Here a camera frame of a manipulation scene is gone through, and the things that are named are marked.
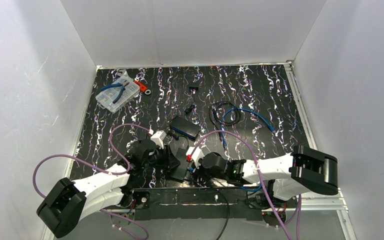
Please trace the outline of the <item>grey ribbed network switch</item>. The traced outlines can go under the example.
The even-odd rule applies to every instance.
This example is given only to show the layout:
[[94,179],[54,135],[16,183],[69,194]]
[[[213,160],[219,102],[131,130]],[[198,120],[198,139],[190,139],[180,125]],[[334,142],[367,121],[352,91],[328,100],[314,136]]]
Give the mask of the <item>grey ribbed network switch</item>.
[[169,179],[179,183],[190,181],[192,179],[191,171],[194,170],[195,164],[193,161],[187,161],[187,150],[179,148],[175,157],[180,161],[180,165],[170,171]]

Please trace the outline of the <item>black base bar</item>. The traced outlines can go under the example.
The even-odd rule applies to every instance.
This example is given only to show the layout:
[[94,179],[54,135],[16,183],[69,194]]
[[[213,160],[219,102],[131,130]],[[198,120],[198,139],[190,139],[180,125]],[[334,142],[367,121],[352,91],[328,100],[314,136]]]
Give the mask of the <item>black base bar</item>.
[[134,203],[137,220],[246,219],[259,221],[271,211],[263,193],[256,195],[238,187],[136,188],[122,200]]

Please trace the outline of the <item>red black tool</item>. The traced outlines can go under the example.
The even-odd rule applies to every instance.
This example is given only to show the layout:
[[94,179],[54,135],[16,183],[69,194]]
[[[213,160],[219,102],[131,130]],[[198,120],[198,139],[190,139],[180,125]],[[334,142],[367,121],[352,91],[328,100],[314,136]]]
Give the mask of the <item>red black tool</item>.
[[152,91],[147,87],[145,86],[143,83],[137,81],[137,80],[134,80],[133,81],[134,83],[136,83],[138,86],[139,86],[139,90],[142,94],[146,95],[146,96],[150,96]]

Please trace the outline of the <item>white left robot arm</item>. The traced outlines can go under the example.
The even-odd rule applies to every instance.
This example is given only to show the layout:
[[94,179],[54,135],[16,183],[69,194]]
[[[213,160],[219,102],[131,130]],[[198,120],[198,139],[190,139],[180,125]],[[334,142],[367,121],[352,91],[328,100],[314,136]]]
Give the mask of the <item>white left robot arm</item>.
[[145,139],[139,142],[132,154],[111,167],[97,168],[96,174],[77,180],[64,177],[48,194],[39,190],[36,182],[39,169],[35,168],[33,187],[43,197],[36,214],[56,238],[63,238],[85,217],[119,205],[132,191],[130,178],[148,168],[162,168],[164,173],[171,173],[180,165],[180,159],[172,153],[169,145],[160,140]]

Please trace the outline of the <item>small black connector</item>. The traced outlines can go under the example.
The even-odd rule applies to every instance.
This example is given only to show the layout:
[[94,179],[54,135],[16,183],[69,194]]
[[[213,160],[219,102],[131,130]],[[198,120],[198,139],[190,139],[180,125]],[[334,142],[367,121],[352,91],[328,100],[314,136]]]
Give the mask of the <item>small black connector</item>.
[[201,88],[201,86],[200,85],[189,85],[188,88],[192,93],[196,93]]

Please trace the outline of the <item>blue handled pliers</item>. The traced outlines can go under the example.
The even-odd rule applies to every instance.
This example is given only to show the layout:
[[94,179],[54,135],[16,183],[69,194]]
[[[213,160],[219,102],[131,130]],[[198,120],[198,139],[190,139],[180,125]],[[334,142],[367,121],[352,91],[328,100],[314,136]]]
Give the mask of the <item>blue handled pliers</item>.
[[123,93],[125,92],[126,86],[129,84],[130,83],[128,81],[117,82],[117,83],[104,86],[100,90],[101,92],[107,91],[106,95],[109,98],[112,98],[113,96],[116,95],[116,97],[112,101],[113,104],[116,104],[122,97]]

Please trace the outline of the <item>small black clip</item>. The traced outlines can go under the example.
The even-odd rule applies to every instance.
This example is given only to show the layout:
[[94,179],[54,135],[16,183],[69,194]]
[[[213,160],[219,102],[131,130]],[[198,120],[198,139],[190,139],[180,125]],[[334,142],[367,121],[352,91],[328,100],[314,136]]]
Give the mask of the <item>small black clip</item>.
[[194,109],[196,108],[196,105],[195,104],[191,104],[189,107],[187,107],[185,110],[184,110],[184,113],[186,115],[190,114]]

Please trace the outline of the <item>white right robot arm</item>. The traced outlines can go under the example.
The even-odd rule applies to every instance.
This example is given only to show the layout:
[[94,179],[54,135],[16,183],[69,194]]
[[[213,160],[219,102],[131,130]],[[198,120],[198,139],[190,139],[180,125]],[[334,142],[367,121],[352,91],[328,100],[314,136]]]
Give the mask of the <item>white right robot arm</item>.
[[338,160],[327,153],[298,145],[283,156],[259,159],[227,160],[217,152],[204,154],[190,147],[186,160],[194,162],[196,171],[209,178],[225,180],[237,187],[258,184],[259,174],[267,181],[271,199],[287,201],[297,195],[314,192],[320,195],[338,194]]

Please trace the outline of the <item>clear plastic parts box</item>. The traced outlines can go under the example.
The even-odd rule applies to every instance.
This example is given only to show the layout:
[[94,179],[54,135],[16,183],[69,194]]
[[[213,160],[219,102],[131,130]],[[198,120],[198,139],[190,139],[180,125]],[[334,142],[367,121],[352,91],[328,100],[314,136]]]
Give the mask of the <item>clear plastic parts box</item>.
[[95,99],[101,108],[114,114],[139,93],[140,86],[131,77],[121,75],[112,84],[102,87]]

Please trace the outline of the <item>black switch with blue ports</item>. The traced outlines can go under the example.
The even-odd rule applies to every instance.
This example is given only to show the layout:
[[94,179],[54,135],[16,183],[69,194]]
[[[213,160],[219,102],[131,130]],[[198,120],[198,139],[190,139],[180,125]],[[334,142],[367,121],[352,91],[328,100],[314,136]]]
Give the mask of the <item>black switch with blue ports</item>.
[[198,124],[195,124],[182,116],[174,117],[169,123],[169,127],[173,131],[180,133],[191,140],[196,140],[201,130],[201,127]]

